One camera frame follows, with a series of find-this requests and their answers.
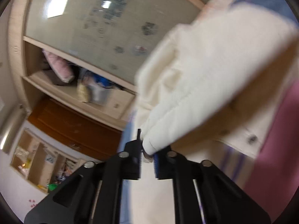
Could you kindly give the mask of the wall bookshelf with books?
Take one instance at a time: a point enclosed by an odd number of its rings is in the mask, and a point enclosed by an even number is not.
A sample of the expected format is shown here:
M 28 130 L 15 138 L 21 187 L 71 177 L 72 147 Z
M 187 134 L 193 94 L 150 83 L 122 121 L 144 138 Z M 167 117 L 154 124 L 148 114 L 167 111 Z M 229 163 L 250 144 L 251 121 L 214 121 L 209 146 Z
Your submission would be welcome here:
M 11 167 L 23 179 L 47 194 L 83 163 L 85 160 L 58 150 L 26 128 L 14 150 Z

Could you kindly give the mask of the clear plastic storage box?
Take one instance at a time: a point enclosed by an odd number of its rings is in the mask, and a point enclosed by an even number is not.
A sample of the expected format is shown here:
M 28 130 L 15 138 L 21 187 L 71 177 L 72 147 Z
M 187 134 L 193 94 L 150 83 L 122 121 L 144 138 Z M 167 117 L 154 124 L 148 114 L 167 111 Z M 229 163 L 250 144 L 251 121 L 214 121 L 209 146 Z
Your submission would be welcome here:
M 98 105 L 104 105 L 106 103 L 110 93 L 110 88 L 104 88 L 101 84 L 90 84 L 88 88 L 90 90 L 90 101 L 92 103 Z

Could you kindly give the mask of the hanging pink puffer jacket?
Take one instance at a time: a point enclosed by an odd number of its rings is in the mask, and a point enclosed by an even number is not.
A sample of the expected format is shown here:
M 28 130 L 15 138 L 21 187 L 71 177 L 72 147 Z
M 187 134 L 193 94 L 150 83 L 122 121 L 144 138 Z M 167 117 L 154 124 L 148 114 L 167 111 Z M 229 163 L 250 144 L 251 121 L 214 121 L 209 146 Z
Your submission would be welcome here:
M 63 83 L 71 83 L 74 79 L 73 71 L 64 58 L 43 49 L 48 64 Z

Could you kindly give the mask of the beige cloth bag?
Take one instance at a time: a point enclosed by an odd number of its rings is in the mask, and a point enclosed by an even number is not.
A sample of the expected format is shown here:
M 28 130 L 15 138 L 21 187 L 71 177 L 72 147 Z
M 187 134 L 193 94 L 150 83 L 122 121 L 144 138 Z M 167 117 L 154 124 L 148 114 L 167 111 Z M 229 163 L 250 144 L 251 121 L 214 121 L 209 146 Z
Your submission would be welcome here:
M 79 80 L 76 87 L 76 92 L 78 94 L 78 99 L 83 103 L 89 103 L 91 102 L 91 91 L 89 86 L 83 82 L 82 80 Z

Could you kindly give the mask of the blue garment in wardrobe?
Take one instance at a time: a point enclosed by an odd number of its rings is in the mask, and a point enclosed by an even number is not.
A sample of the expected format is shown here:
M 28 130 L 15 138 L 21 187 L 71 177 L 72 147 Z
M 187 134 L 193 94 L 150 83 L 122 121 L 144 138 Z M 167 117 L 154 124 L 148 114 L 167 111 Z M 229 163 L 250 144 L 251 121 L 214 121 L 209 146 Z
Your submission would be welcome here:
M 93 74 L 93 79 L 97 85 L 100 85 L 103 88 L 113 88 L 114 83 L 108 80 L 107 78 L 104 78 L 100 75 Z

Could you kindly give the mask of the brown wooden door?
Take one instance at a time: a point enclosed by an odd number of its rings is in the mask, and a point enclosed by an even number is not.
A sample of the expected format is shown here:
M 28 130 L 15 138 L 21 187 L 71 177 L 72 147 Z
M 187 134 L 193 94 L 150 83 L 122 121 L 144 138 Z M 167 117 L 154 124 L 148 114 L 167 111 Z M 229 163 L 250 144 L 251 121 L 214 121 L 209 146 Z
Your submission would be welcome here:
M 58 142 L 100 161 L 117 153 L 122 132 L 45 96 L 28 121 Z

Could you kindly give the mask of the beige sliding door wardrobe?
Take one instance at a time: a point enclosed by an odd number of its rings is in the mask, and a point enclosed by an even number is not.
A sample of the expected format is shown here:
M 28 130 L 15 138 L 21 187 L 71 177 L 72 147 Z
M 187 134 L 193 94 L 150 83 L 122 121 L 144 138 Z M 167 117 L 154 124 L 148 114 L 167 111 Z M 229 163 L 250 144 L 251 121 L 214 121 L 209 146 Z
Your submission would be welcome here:
M 137 70 L 163 36 L 191 23 L 209 0 L 12 0 L 8 54 L 28 113 L 42 96 L 122 130 L 135 99 Z M 83 102 L 75 83 L 47 76 L 44 52 L 113 83 L 105 103 Z

